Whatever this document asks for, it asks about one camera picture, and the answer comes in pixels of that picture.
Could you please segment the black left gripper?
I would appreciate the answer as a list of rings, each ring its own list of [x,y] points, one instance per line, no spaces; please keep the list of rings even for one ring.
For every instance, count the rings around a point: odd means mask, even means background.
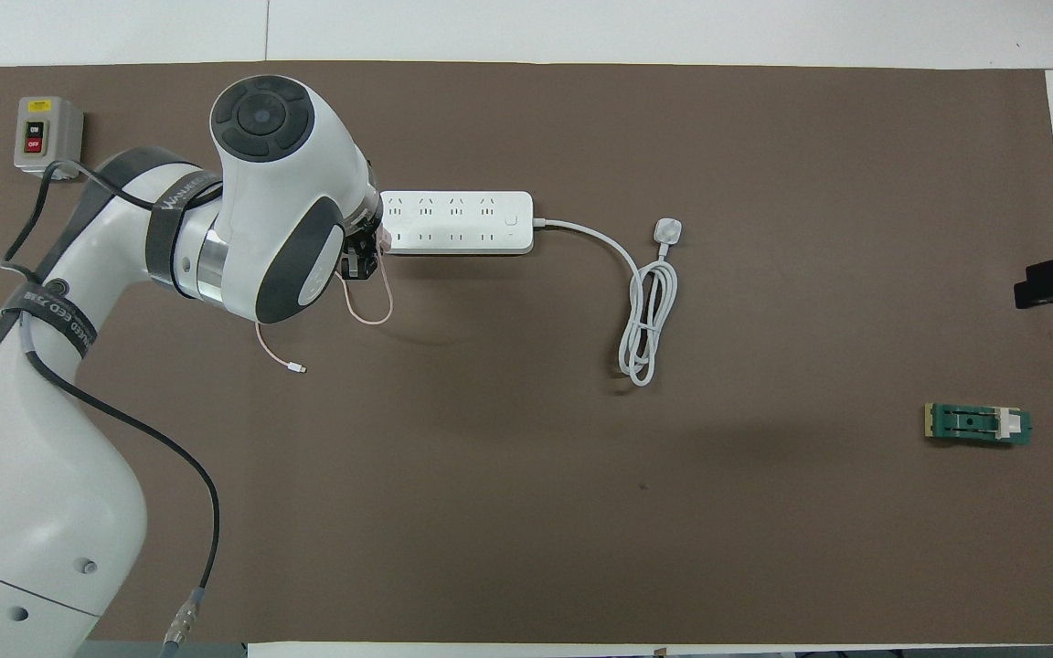
[[[380,266],[381,248],[377,230],[356,230],[346,236],[340,254],[340,278],[366,281]]]

